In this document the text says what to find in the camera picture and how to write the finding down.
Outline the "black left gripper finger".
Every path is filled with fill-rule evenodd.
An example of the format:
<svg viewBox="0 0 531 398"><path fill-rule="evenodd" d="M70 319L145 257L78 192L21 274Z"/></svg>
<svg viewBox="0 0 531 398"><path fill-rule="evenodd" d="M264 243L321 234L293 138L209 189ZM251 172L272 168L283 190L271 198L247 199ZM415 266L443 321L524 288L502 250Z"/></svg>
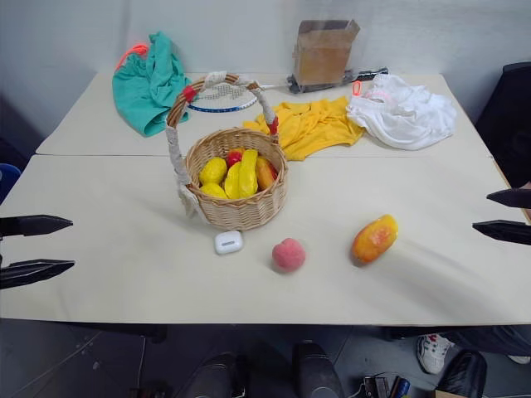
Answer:
<svg viewBox="0 0 531 398"><path fill-rule="evenodd" d="M28 260L1 268L1 289L34 284L51 279L75 265L74 260Z"/></svg>
<svg viewBox="0 0 531 398"><path fill-rule="evenodd" d="M72 225L72 221L59 216L33 215L2 217L1 237L47 235Z"/></svg>

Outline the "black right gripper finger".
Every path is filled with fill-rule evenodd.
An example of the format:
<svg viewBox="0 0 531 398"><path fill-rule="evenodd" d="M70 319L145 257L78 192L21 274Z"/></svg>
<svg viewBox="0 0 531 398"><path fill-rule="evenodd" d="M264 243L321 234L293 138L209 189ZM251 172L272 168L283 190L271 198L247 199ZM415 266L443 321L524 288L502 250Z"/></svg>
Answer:
<svg viewBox="0 0 531 398"><path fill-rule="evenodd" d="M490 193L487 199L509 207L521 209L531 208L531 190L524 188L510 188Z"/></svg>
<svg viewBox="0 0 531 398"><path fill-rule="evenodd" d="M482 221L472 227L488 237L521 245L531 245L531 226L518 221Z"/></svg>

